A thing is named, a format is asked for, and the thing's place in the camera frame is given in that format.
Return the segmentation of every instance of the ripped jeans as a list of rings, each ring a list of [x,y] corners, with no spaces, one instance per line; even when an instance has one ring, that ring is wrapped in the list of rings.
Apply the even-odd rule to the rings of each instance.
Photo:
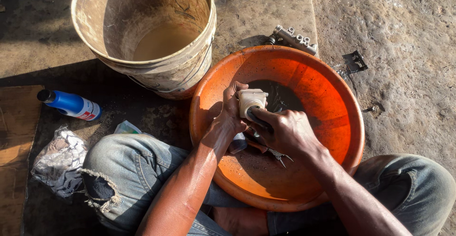
[[[188,153],[148,135],[104,137],[88,152],[83,165],[89,205],[96,208],[106,227],[117,234],[134,234],[152,199]],[[456,184],[448,171],[417,155],[370,158],[359,165],[354,178],[415,236],[437,235],[456,198]],[[214,182],[203,203],[218,207],[247,206]],[[309,228],[316,225],[319,233],[326,228],[334,230],[328,234],[346,235],[330,202],[300,212],[268,212],[267,219],[270,235],[302,229],[310,232]],[[231,234],[199,211],[187,235]]]

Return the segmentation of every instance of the bucket handle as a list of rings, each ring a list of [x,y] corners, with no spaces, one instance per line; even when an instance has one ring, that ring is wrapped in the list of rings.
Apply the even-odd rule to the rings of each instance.
[[[131,80],[133,80],[135,83],[139,84],[140,86],[142,86],[142,87],[144,87],[144,88],[146,88],[146,89],[148,89],[148,90],[153,90],[153,91],[157,91],[157,92],[161,92],[161,93],[170,93],[170,92],[175,91],[175,90],[177,90],[178,88],[180,88],[180,85],[183,85],[183,84],[187,83],[188,81],[190,81],[190,80],[198,73],[198,71],[199,71],[199,70],[201,69],[201,67],[202,67],[202,64],[204,63],[204,60],[205,60],[206,57],[208,56],[208,53],[209,53],[209,50],[211,49],[211,47],[212,47],[212,41],[211,41],[211,44],[210,44],[209,47],[208,47],[208,50],[206,51],[206,54],[204,55],[204,58],[202,59],[202,62],[201,62],[201,64],[200,64],[199,68],[195,71],[195,73],[194,73],[188,80],[185,80],[185,79],[190,75],[190,73],[191,73],[191,71],[190,71],[190,73],[189,73],[189,74],[188,74],[180,83],[177,84],[178,86],[177,86],[176,88],[172,89],[172,90],[169,90],[169,88],[168,88],[168,89],[158,89],[158,88],[155,88],[155,87],[147,87],[147,86],[145,86],[143,83],[141,83],[140,81],[138,81],[136,78],[134,78],[133,76],[130,76],[130,75],[129,75],[128,77],[129,77]]]

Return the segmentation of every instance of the hand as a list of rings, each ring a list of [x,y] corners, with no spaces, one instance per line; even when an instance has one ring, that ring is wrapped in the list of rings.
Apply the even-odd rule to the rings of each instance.
[[[248,88],[248,84],[234,81],[223,91],[223,106],[220,115],[215,118],[219,121],[227,122],[232,126],[233,131],[238,134],[247,129],[247,124],[239,117],[239,100],[236,98],[237,92]]]
[[[304,112],[281,111],[271,113],[264,109],[252,109],[252,113],[274,128],[274,133],[271,134],[257,123],[250,125],[271,149],[291,157],[304,154],[306,157],[316,158],[322,152],[329,153],[315,137]]]

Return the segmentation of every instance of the concrete floor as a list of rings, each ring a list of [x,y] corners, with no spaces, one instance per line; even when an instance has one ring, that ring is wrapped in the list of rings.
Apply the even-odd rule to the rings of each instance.
[[[302,23],[302,0],[215,1],[219,21],[214,62],[257,41],[258,35],[269,35],[278,23],[313,33]],[[101,120],[86,123],[43,106],[31,160],[63,123],[96,142],[127,119],[169,144],[190,149],[190,101],[176,105],[158,98],[95,60],[72,27],[70,2],[0,0],[6,8],[0,13],[0,85],[44,84],[106,107]],[[320,58],[356,88],[362,107],[377,107],[376,112],[363,114],[363,159],[385,153],[419,154],[456,177],[456,0],[313,0],[313,5]],[[261,13],[271,19],[261,21]],[[350,80],[343,73],[342,55],[356,49],[371,68]],[[29,183],[28,194],[26,235],[102,230],[82,195],[67,205],[36,182]],[[441,235],[455,234],[453,208]]]

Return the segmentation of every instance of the bottle cap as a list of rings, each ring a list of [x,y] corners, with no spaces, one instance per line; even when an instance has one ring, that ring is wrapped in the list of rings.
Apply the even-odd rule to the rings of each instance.
[[[44,89],[38,92],[37,98],[44,103],[51,103],[56,99],[56,94],[54,91]]]

